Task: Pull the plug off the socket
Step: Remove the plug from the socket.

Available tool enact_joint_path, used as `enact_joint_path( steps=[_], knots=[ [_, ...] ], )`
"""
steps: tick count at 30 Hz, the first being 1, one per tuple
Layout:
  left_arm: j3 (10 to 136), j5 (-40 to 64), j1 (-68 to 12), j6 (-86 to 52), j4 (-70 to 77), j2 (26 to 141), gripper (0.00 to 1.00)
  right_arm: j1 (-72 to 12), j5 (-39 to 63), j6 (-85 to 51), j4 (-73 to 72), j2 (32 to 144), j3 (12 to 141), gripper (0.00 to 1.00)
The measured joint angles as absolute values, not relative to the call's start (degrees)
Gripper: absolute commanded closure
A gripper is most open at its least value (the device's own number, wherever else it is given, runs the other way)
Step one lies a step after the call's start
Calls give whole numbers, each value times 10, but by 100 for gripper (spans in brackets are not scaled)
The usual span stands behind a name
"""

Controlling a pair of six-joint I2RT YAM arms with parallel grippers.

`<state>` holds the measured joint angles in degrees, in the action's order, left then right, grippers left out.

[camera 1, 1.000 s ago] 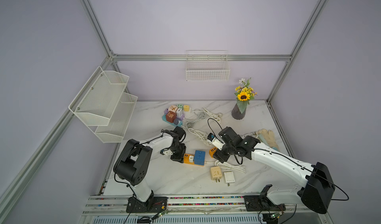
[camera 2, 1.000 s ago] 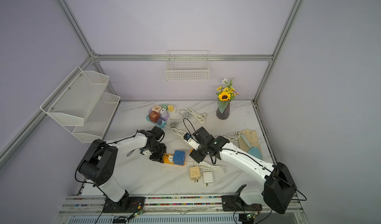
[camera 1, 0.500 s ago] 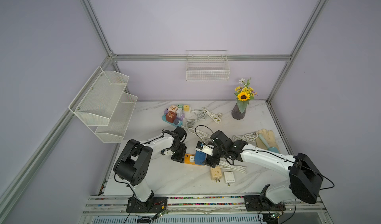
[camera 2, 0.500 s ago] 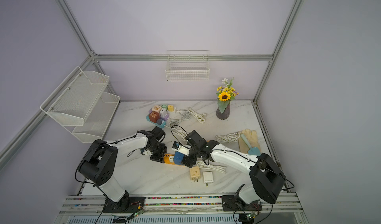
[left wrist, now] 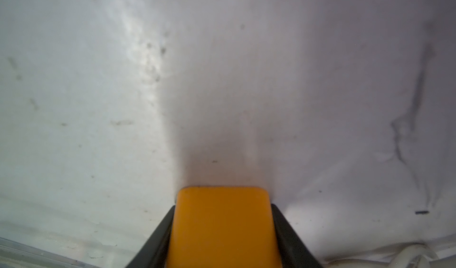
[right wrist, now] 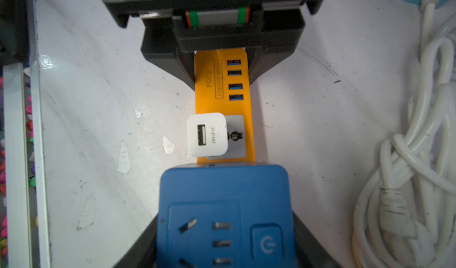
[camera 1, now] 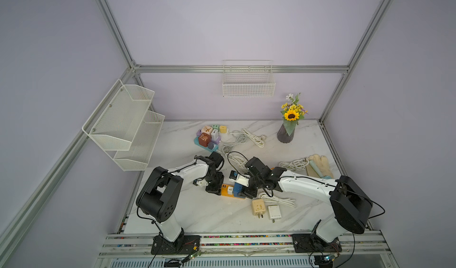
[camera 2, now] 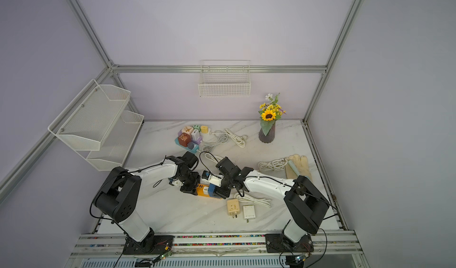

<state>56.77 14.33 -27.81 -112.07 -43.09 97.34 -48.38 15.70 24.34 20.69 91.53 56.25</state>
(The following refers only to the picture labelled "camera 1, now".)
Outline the blue cube adapter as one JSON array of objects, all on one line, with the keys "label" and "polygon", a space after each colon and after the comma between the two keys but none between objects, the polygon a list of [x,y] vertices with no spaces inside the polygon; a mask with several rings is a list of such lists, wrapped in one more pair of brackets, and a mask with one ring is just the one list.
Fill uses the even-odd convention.
[{"label": "blue cube adapter", "polygon": [[233,196],[238,199],[245,199],[246,197],[243,195],[244,188],[242,184],[236,182],[233,186]]}]

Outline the beige cube adapter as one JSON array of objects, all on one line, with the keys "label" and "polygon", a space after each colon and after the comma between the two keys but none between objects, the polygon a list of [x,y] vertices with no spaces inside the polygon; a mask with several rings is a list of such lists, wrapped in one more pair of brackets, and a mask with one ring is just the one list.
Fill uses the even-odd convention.
[{"label": "beige cube adapter", "polygon": [[257,218],[261,219],[266,213],[266,205],[263,199],[254,199],[251,203],[252,214]]}]

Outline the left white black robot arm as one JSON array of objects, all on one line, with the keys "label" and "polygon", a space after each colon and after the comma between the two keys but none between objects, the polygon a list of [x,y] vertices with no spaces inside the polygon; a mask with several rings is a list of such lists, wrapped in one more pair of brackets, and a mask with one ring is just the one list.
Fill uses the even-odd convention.
[{"label": "left white black robot arm", "polygon": [[177,169],[154,168],[140,190],[135,204],[137,216],[155,225],[164,240],[175,243],[184,235],[174,211],[183,186],[193,184],[205,192],[222,194],[224,176],[221,169],[224,157],[217,152],[209,156],[195,156],[194,160]]}]

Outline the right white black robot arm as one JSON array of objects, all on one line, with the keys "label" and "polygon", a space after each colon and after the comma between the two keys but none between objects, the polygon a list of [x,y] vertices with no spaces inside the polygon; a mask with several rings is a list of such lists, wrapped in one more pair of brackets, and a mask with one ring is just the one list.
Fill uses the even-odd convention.
[{"label": "right white black robot arm", "polygon": [[314,242],[327,245],[347,232],[365,232],[374,202],[350,177],[324,179],[300,175],[282,167],[271,169],[256,157],[247,161],[245,168],[249,190],[244,195],[250,199],[263,189],[271,196],[275,192],[295,193],[332,207],[332,213],[314,226],[311,233]]}]

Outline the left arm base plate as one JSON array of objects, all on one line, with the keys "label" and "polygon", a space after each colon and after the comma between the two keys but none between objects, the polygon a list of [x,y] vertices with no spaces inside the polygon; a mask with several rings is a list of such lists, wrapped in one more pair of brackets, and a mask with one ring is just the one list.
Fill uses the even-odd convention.
[{"label": "left arm base plate", "polygon": [[151,255],[188,255],[198,250],[200,241],[200,235],[182,235],[174,242],[157,235],[153,238]]}]

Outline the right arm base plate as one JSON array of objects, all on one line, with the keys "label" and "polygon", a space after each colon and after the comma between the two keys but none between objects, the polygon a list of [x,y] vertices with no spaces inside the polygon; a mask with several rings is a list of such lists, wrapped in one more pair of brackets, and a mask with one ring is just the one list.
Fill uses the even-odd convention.
[{"label": "right arm base plate", "polygon": [[317,228],[321,220],[319,220],[311,233],[292,234],[292,244],[296,253],[339,253],[342,247],[335,238],[332,242],[325,242],[317,236]]}]

